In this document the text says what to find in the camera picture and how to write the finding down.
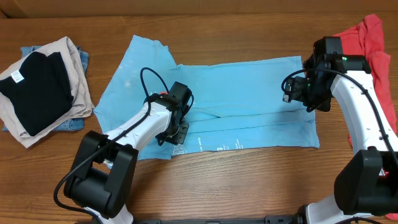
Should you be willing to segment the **light blue printed t-shirt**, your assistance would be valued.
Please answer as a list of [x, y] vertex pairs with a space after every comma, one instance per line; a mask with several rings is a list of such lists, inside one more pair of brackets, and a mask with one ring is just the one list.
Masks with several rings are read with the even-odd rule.
[[181, 145], [151, 141], [140, 159], [170, 159], [203, 151], [273, 146], [318, 147], [315, 113], [282, 100], [282, 80], [300, 70], [299, 56], [217, 65], [177, 64], [166, 45], [134, 36], [105, 89], [95, 115], [103, 132], [137, 114], [146, 95], [175, 82], [188, 86], [193, 99]]

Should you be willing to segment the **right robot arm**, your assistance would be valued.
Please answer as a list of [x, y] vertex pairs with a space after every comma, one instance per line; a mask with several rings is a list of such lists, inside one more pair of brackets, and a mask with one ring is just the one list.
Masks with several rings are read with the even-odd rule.
[[351, 136], [353, 158], [338, 174], [334, 192], [304, 205], [293, 223], [372, 223], [372, 216], [397, 212], [397, 136], [376, 96], [371, 68], [363, 55], [345, 55], [340, 37], [313, 45], [302, 73], [281, 84], [283, 101], [299, 101], [308, 112], [327, 112], [338, 102]]

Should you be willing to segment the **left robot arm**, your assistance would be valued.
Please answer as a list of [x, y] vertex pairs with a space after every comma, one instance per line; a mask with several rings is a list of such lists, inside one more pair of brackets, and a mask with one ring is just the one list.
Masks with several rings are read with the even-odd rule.
[[106, 133], [88, 132], [70, 172], [61, 181], [76, 210], [93, 223], [132, 223], [126, 208], [139, 151], [153, 139], [158, 145], [183, 144], [189, 125], [183, 120], [193, 101], [188, 86], [175, 82], [167, 93], [154, 93], [122, 126]]

